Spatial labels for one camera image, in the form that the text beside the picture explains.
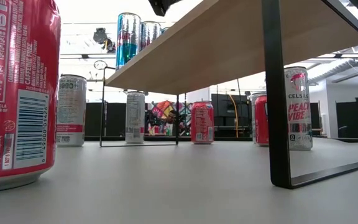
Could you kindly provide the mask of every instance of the barcode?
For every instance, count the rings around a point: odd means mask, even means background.
[[[17,105],[17,142],[14,168],[45,163],[49,96],[19,90]]]
[[[203,133],[197,133],[196,134],[196,140],[197,141],[202,141],[203,140]]]
[[[57,143],[68,143],[70,142],[70,136],[57,136]]]
[[[140,128],[134,128],[134,138],[140,138]]]
[[[291,133],[308,133],[311,130],[311,124],[290,124]]]
[[[214,127],[208,127],[208,140],[214,140]]]

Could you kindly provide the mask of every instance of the celsius can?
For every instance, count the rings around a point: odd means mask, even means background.
[[[254,93],[251,95],[251,111],[252,111],[252,140],[256,144],[256,122],[255,122],[255,102],[259,96],[266,95],[266,92]]]
[[[161,25],[158,22],[142,22],[142,37],[140,38],[140,50],[143,50],[161,35]]]
[[[214,141],[214,108],[210,101],[201,101],[191,108],[191,141],[211,144]]]
[[[311,150],[313,139],[308,72],[304,67],[290,67],[284,72],[290,150]]]
[[[170,27],[166,27],[164,29],[161,30],[161,34],[163,34],[165,31],[167,31]]]
[[[140,17],[133,13],[122,13],[118,16],[117,62],[119,70],[140,50]]]
[[[58,146],[82,146],[85,140],[86,79],[62,75],[57,111]]]
[[[267,121],[267,96],[259,95],[255,101],[256,144],[269,146],[269,124]]]
[[[127,112],[125,141],[128,144],[144,142],[145,96],[144,93],[133,91],[127,95]]]
[[[0,190],[53,166],[59,46],[53,0],[0,1]]]

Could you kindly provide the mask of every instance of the table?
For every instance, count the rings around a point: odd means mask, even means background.
[[[358,143],[315,139],[293,175],[358,162]],[[270,183],[269,149],[212,146],[57,148],[34,184],[0,192],[0,223],[358,223],[358,172],[296,190]]]

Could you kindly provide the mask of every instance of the silver can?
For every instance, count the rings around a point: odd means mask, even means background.
[[[251,95],[251,111],[252,111],[252,140],[256,144],[256,120],[255,120],[255,102],[260,96],[266,95],[266,92],[254,93]]]
[[[133,13],[122,13],[118,16],[117,26],[116,70],[140,51],[140,17]]]
[[[309,151],[313,138],[308,72],[304,67],[290,67],[284,72],[290,150]]]
[[[163,34],[165,31],[167,31],[169,28],[171,28],[171,27],[166,27],[166,28],[163,28],[162,30],[161,30],[161,34]]]
[[[82,146],[85,140],[86,79],[62,75],[59,81],[57,145]]]
[[[125,141],[128,144],[144,142],[145,95],[133,91],[127,95]]]
[[[142,37],[140,41],[140,50],[143,50],[161,35],[161,25],[158,22],[142,22]]]

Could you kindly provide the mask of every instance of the shelf top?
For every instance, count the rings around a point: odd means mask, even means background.
[[[285,65],[358,45],[337,0],[281,0],[281,13]],[[204,0],[106,85],[178,95],[264,70],[261,0]]]

